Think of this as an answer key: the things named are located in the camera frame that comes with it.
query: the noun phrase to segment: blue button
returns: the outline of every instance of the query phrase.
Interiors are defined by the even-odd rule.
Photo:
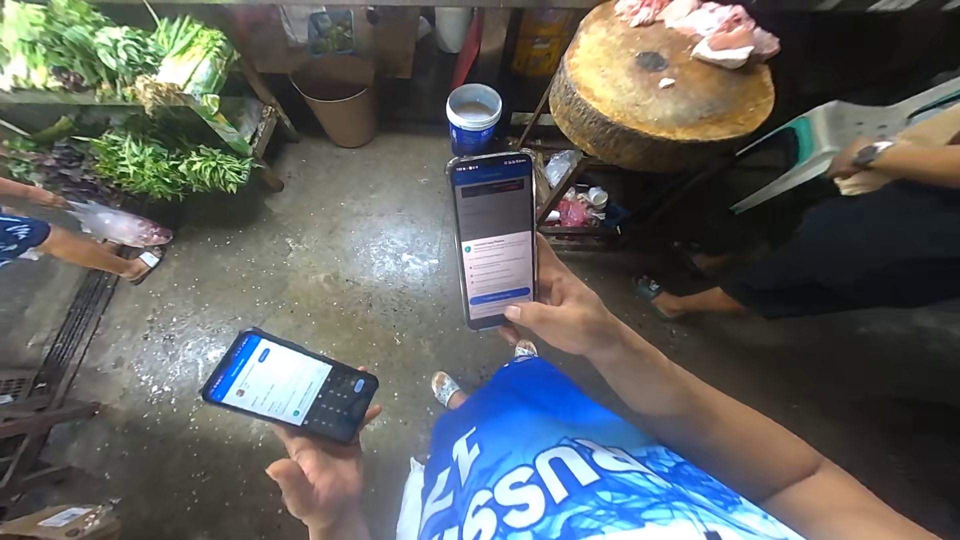
[[[526,296],[528,294],[530,294],[530,287],[521,287],[519,289],[505,290],[503,292],[492,292],[490,294],[474,296],[470,299],[470,305],[476,306],[478,304],[488,304],[490,302],[507,300],[508,298],[517,298],[520,296]]]

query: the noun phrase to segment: plastic chair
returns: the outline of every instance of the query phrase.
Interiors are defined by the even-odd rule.
[[[747,160],[778,139],[787,140],[787,153],[795,164],[776,180],[736,203],[730,210],[741,213],[773,199],[788,189],[824,173],[833,157],[858,136],[878,138],[897,134],[918,116],[960,101],[960,77],[942,83],[889,107],[868,107],[831,101],[790,120],[736,154],[733,166]]]

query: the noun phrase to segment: yellow container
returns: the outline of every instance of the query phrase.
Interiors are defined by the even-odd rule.
[[[571,10],[524,10],[514,51],[513,70],[527,77],[549,77],[573,39]]]

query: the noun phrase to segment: cardboard box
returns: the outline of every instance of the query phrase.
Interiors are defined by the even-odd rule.
[[[63,504],[0,524],[0,540],[117,540],[120,519],[110,504]]]

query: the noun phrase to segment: cardboard label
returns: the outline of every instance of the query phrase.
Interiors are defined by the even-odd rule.
[[[73,520],[79,518],[80,516],[84,515],[89,511],[90,511],[90,508],[79,508],[79,507],[67,508],[63,510],[63,512],[50,516],[49,518],[41,521],[37,525],[41,527],[52,527],[52,528],[63,527],[66,524],[72,522]]]

